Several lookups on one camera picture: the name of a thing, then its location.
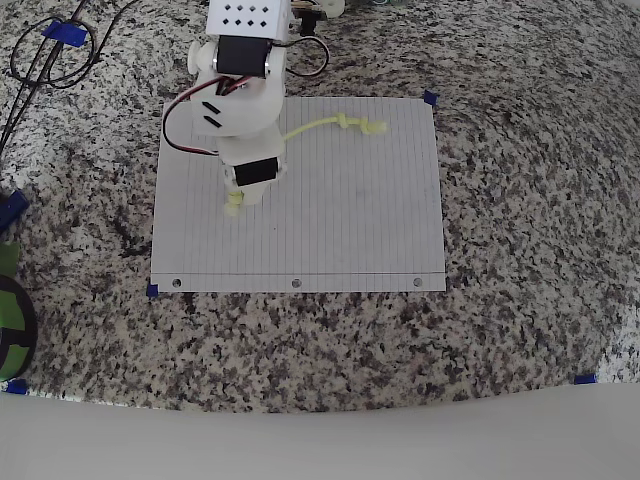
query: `blue tape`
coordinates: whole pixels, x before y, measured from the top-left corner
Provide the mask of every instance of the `blue tape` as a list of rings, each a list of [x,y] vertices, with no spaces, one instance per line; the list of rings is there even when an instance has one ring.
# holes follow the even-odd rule
[[[587,383],[598,383],[598,377],[595,373],[576,375],[576,378],[573,379],[574,385],[586,385]]]
[[[9,226],[29,207],[27,198],[20,190],[16,190],[11,196],[0,205],[0,233]]]
[[[158,286],[149,284],[147,285],[147,297],[156,298],[158,296]]]
[[[12,380],[11,382],[9,382],[9,385],[7,385],[7,389],[5,390],[5,392],[13,393],[15,395],[26,395],[28,389],[29,386],[27,385],[27,381],[20,378],[18,380]]]
[[[42,35],[52,40],[58,40],[60,42],[71,45],[72,47],[81,47],[84,45],[84,41],[87,38],[87,31],[76,27],[70,23],[60,23],[54,20],[49,25]]]
[[[424,103],[428,103],[432,107],[435,107],[438,103],[438,95],[437,93],[432,93],[429,90],[424,91]]]

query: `white wall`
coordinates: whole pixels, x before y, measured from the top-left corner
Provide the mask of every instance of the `white wall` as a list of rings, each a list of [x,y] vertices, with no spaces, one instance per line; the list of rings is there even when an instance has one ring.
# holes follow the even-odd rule
[[[440,407],[198,414],[0,395],[0,478],[640,478],[640,385]]]

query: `red wire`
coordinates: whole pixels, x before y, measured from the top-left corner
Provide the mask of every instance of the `red wire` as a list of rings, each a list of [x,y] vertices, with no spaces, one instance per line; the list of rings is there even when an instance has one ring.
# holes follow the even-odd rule
[[[172,148],[175,148],[176,150],[180,150],[182,152],[199,153],[202,155],[214,155],[214,156],[217,155],[217,153],[211,152],[209,150],[204,150],[201,148],[190,147],[185,145],[178,145],[172,142],[171,140],[169,140],[169,137],[167,136],[167,120],[169,119],[169,115],[171,114],[173,109],[176,108],[179,104],[184,102],[187,98],[190,98],[191,95],[193,95],[194,93],[197,93],[200,90],[210,87],[211,85],[215,85],[216,83],[220,82],[223,78],[228,78],[228,77],[224,77],[224,76],[217,77],[217,78],[214,78],[213,80],[209,80],[207,82],[201,83],[200,85],[197,85],[188,90],[185,90],[180,95],[178,95],[178,97],[173,102],[171,102],[171,104],[169,105],[169,108],[167,108],[167,111],[162,116],[162,135],[164,136],[164,139],[169,144],[169,146],[171,146]]]

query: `black cable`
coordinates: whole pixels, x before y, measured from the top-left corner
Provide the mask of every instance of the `black cable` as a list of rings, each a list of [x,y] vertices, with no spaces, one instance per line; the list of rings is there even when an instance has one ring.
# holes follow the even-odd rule
[[[62,19],[56,16],[51,16],[32,25],[20,36],[20,38],[14,45],[13,51],[11,52],[11,57],[9,60],[10,75],[16,80],[18,80],[21,83],[21,85],[20,85],[20,89],[18,90],[18,94],[16,95],[16,98],[11,107],[9,116],[7,117],[7,122],[4,126],[2,137],[0,137],[0,157],[2,156],[2,152],[4,151],[9,141],[9,137],[11,136],[16,126],[18,125],[18,122],[22,118],[22,115],[24,114],[27,107],[31,104],[31,101],[33,100],[33,97],[35,96],[37,90],[42,86],[50,86],[52,88],[62,90],[65,88],[71,88],[77,85],[78,83],[80,83],[89,74],[93,66],[100,61],[100,54],[102,53],[104,46],[109,40],[109,37],[116,23],[120,20],[122,15],[129,8],[131,8],[133,5],[138,3],[140,0],[131,0],[124,7],[122,7],[120,11],[118,11],[118,13],[116,13],[116,15],[113,17],[113,20],[111,21],[111,24],[109,25],[109,28],[107,29],[107,33],[105,34],[105,36],[102,39],[102,42],[97,48],[96,48],[96,44],[97,44],[96,36],[93,29],[86,23],[78,20],[78,16],[80,15],[80,12],[86,5],[87,1],[88,0],[81,0],[78,6],[76,7],[75,11],[73,12],[71,19],[67,21],[63,21]],[[87,60],[82,64],[82,66],[80,66],[73,72],[66,75],[62,75],[57,78],[51,78],[51,69],[55,64],[56,60],[58,59],[58,56],[60,55],[60,52],[62,51],[62,48],[64,46],[63,42],[58,41],[56,42],[55,46],[49,53],[49,56],[47,57],[44,63],[44,66],[42,67],[42,70],[40,70],[40,73],[38,74],[37,79],[31,80],[31,76],[33,75],[33,71],[35,70],[35,67],[38,63],[42,50],[44,49],[44,46],[46,45],[46,43],[50,40],[49,38],[45,37],[42,43],[40,44],[40,47],[38,47],[38,50],[33,58],[33,61],[31,62],[31,65],[29,66],[29,69],[27,70],[27,73],[25,74],[24,77],[21,76],[20,73],[18,72],[18,69],[16,68],[16,57],[22,43],[25,41],[25,38],[27,37],[27,35],[29,35],[31,32],[36,30],[38,27],[41,27],[43,24],[52,22],[52,21],[57,21],[59,23],[54,28],[60,28],[60,26],[64,24],[70,24],[70,25],[83,27],[88,32],[90,43],[89,43],[89,55],[87,57]],[[69,83],[60,85],[61,82],[64,82],[70,79],[73,79],[73,80]],[[24,100],[22,107],[19,110],[17,110],[17,105],[20,100],[20,97],[23,95],[27,87],[30,87],[31,89],[29,91],[29,95]]]
[[[274,47],[283,47],[283,48],[289,48],[289,47],[293,47],[294,45],[300,43],[300,42],[309,42],[312,41],[314,43],[317,43],[318,45],[320,45],[322,47],[322,50],[324,50],[324,56],[325,56],[325,60],[324,63],[322,64],[322,66],[311,72],[311,73],[300,73],[300,72],[296,72],[290,68],[287,68],[286,71],[289,72],[292,75],[295,75],[296,77],[317,77],[318,75],[320,75],[322,72],[324,72],[327,68],[327,66],[329,65],[329,61],[331,60],[331,53],[329,52],[329,47],[327,47],[327,44],[324,43],[322,40],[320,40],[318,37],[302,37],[299,38],[298,40],[294,40],[293,42],[288,42],[288,43],[274,43],[273,46]]]

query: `graph paper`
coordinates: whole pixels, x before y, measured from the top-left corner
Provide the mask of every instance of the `graph paper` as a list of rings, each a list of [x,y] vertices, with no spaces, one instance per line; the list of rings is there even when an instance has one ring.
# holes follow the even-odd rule
[[[382,135],[324,125],[287,142],[288,171],[259,205],[224,213],[216,157],[160,145],[151,281],[160,292],[398,292],[445,289],[431,106],[392,98],[290,97],[280,130],[333,116],[383,120]],[[188,104],[170,117],[177,143]]]

